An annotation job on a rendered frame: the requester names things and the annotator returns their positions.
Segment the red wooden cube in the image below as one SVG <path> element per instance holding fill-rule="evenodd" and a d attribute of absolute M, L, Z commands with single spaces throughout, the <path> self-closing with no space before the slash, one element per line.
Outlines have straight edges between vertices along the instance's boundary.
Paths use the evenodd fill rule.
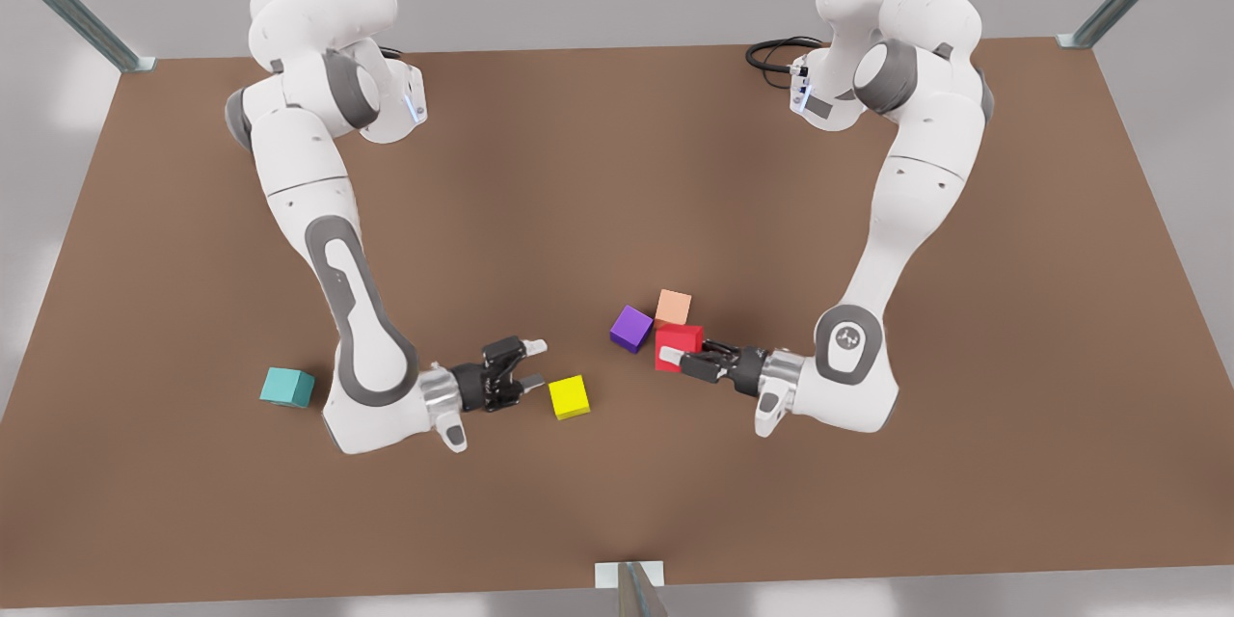
<path fill-rule="evenodd" d="M 702 341 L 705 341 L 705 327 L 697 325 L 674 325 L 664 323 L 656 328 L 656 337 L 654 337 L 654 366 L 659 371 L 682 371 L 675 362 L 666 362 L 661 357 L 661 349 L 665 346 L 676 349 L 682 353 L 696 353 L 702 349 Z"/>

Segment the teal blue wooden cube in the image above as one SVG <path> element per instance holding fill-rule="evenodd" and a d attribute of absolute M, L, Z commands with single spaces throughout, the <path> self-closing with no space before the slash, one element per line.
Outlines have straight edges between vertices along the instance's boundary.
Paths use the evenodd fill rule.
<path fill-rule="evenodd" d="M 284 407 L 307 408 L 313 392 L 313 376 L 297 368 L 269 366 L 259 400 Z"/>

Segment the purple wooden cube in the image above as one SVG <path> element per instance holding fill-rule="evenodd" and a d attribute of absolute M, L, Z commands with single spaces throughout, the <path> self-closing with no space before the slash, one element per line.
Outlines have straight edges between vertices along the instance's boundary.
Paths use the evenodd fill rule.
<path fill-rule="evenodd" d="M 613 343 L 636 354 L 642 349 L 648 334 L 652 334 L 653 325 L 652 315 L 647 315 L 634 306 L 624 305 L 611 326 L 610 337 Z"/>

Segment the yellow wooden cube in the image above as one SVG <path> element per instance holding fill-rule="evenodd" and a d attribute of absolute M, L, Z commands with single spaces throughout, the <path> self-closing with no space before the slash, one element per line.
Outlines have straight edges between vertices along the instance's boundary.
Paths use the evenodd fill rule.
<path fill-rule="evenodd" d="M 552 411 L 557 420 L 590 412 L 589 392 L 581 374 L 552 381 L 548 389 L 550 389 Z"/>

